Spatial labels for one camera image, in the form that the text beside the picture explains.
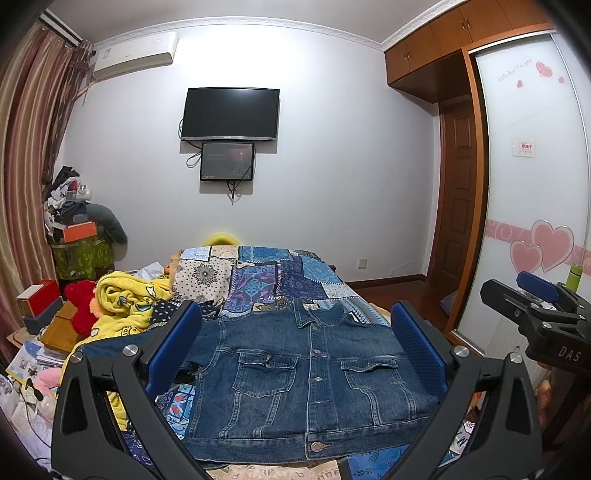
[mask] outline wooden cabinet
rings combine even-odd
[[[460,5],[472,41],[511,30],[507,17],[496,0],[471,0]]]
[[[475,41],[547,23],[534,0],[470,0],[422,26],[386,52],[388,84]]]
[[[408,37],[406,45],[408,66],[411,72],[441,56],[430,24],[419,28]]]
[[[532,0],[496,0],[511,28],[549,22],[545,13]]]
[[[386,52],[386,72],[388,84],[410,72],[407,57],[407,40],[396,43]]]
[[[454,8],[433,20],[431,31],[442,57],[472,43],[472,37],[459,8]]]

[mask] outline wooden door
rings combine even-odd
[[[460,11],[472,41],[511,30],[511,25],[496,0],[470,0],[461,4]]]
[[[410,72],[406,40],[402,40],[386,51],[386,72],[388,75],[388,85]]]
[[[430,24],[419,28],[406,39],[406,42],[408,65],[411,72],[441,56]]]
[[[472,43],[472,37],[459,8],[453,8],[433,20],[431,31],[442,57]]]
[[[456,291],[470,239],[476,196],[476,125],[472,100],[442,107],[441,179],[427,281],[444,294]]]
[[[545,13],[532,0],[497,0],[511,28],[549,22]]]

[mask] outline wooden floor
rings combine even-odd
[[[447,323],[447,315],[439,306],[445,296],[430,285],[420,280],[382,287],[356,288],[355,291],[370,303],[375,303],[390,311],[392,305],[400,300],[408,300],[425,319],[433,326],[443,330]]]

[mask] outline red plush toy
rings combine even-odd
[[[72,317],[72,328],[84,338],[90,335],[92,326],[96,322],[96,317],[89,308],[90,301],[95,296],[93,292],[95,287],[96,282],[82,280],[76,283],[70,283],[64,289],[66,298],[78,307],[78,311]]]

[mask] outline striped curtain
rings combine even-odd
[[[0,73],[0,359],[15,351],[6,336],[23,326],[15,297],[55,278],[43,226],[43,178],[50,171],[84,73],[73,48],[35,24]],[[88,70],[88,62],[82,68]]]

